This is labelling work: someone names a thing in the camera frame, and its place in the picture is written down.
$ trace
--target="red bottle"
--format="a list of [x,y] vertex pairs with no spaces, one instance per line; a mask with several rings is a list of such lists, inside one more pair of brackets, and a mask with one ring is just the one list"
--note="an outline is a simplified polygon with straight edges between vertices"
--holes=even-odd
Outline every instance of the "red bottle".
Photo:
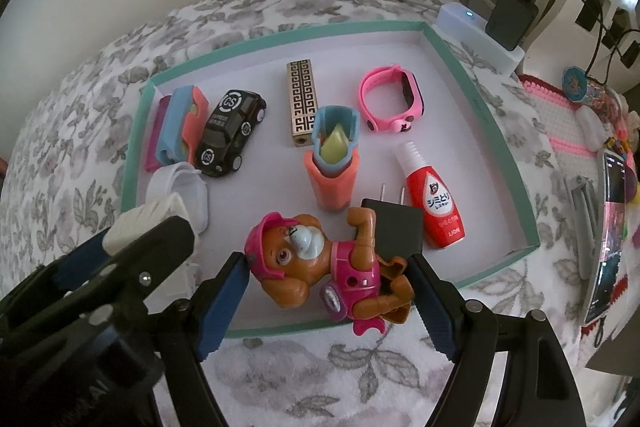
[[438,248],[448,247],[465,237],[458,208],[447,185],[435,169],[427,165],[415,143],[401,143],[396,157],[406,176],[411,202],[424,210],[424,232]]

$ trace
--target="charger plug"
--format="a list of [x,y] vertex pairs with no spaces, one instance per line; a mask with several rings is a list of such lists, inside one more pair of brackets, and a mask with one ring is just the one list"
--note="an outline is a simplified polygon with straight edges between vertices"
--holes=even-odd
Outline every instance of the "charger plug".
[[529,0],[497,0],[484,31],[512,52],[537,16],[538,7]]
[[376,253],[389,262],[394,257],[408,259],[414,253],[422,253],[421,208],[404,204],[404,187],[399,203],[385,201],[385,185],[379,200],[364,198],[361,206],[376,213]]

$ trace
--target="toy car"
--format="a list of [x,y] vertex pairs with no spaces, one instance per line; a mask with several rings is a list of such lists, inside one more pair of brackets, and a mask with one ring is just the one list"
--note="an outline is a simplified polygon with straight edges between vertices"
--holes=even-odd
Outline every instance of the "toy car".
[[205,125],[196,150],[198,168],[215,178],[237,171],[242,165],[242,149],[266,109],[267,103],[255,92],[227,91]]

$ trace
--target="phone screen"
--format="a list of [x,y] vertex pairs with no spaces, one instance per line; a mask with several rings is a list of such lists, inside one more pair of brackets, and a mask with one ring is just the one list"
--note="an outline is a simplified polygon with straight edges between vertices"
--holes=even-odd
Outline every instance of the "phone screen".
[[625,165],[622,159],[606,154],[605,202],[598,272],[585,324],[609,309],[620,267],[625,230]]

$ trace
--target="pink hat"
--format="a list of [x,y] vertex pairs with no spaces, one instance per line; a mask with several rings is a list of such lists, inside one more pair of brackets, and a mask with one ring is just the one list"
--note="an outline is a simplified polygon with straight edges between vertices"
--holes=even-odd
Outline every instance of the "pink hat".
[[262,279],[284,279],[284,272],[267,268],[262,251],[262,230],[273,227],[295,227],[295,219],[285,219],[279,212],[271,212],[264,216],[260,223],[251,229],[244,244],[244,254],[249,261],[249,268],[258,281]]

